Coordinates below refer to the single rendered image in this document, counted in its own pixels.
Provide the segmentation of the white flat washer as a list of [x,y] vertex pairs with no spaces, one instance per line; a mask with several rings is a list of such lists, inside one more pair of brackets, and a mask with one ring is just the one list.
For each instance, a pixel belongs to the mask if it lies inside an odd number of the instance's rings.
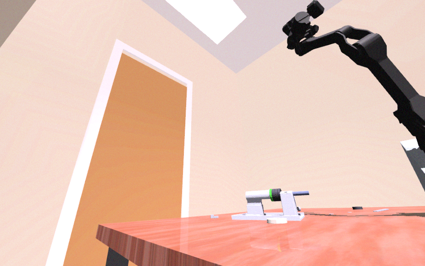
[[269,224],[284,224],[287,223],[286,218],[267,218],[267,223]]

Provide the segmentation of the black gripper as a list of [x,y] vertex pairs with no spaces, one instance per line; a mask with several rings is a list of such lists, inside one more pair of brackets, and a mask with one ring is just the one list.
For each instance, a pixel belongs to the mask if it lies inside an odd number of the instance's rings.
[[[309,16],[311,16],[313,19],[316,19],[320,15],[324,13],[324,7],[321,6],[321,4],[318,2],[318,0],[313,0],[308,6],[307,6],[307,13]],[[291,26],[294,21],[295,16],[289,20],[284,26],[283,26],[283,32],[289,36],[289,33],[291,31]]]

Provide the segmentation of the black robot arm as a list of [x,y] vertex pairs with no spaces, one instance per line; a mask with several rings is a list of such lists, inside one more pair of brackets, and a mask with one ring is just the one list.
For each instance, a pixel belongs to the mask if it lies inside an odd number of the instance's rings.
[[[394,116],[416,137],[419,148],[425,153],[425,97],[417,93],[387,57],[387,45],[381,35],[346,25],[315,37],[319,26],[310,25],[309,18],[307,12],[296,13],[287,48],[295,49],[295,53],[302,56],[313,49],[338,44],[341,52],[355,64],[368,68],[394,99],[397,104]],[[351,45],[346,38],[358,41]]]

